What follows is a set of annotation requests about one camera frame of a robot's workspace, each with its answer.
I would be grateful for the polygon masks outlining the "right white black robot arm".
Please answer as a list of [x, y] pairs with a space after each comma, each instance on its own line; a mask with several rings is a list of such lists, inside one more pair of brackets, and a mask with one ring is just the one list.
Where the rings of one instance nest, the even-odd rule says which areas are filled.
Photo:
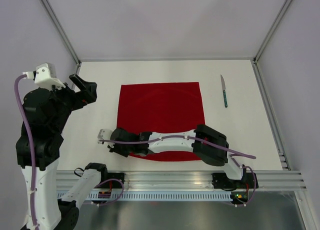
[[110, 151], [123, 157], [130, 154], [142, 157], [174, 153], [195, 155], [205, 164], [222, 169], [221, 173], [212, 175], [212, 184], [215, 189], [224, 191], [249, 186], [246, 169], [235, 157], [255, 159], [254, 155], [230, 149], [227, 137], [205, 124], [178, 133], [146, 131], [135, 134], [116, 128], [108, 135], [102, 133], [100, 141], [109, 143]]

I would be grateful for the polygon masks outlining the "red cloth napkin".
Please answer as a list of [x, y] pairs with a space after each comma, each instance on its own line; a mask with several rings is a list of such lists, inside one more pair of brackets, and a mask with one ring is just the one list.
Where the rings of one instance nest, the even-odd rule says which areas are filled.
[[118, 128], [130, 133], [180, 133], [205, 123], [198, 82], [122, 85], [119, 93]]

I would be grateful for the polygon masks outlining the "green handled knife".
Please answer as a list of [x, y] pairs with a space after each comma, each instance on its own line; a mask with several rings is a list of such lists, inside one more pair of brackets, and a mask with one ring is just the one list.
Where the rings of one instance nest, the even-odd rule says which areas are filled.
[[222, 75], [220, 75], [220, 80], [221, 80], [224, 107], [227, 108], [228, 107], [228, 100], [227, 100], [227, 93], [226, 93], [226, 84], [225, 84], [224, 77]]

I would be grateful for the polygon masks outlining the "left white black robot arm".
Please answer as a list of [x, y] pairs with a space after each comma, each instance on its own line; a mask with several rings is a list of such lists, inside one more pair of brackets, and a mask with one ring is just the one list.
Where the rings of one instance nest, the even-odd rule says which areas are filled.
[[57, 168], [62, 132], [73, 111], [97, 100], [97, 84], [73, 74], [70, 80], [78, 91], [67, 85], [50, 86], [17, 96], [23, 119], [15, 148], [27, 188], [26, 230], [72, 230], [82, 204], [95, 188], [109, 183], [107, 166], [89, 163], [76, 184], [62, 198], [57, 197]]

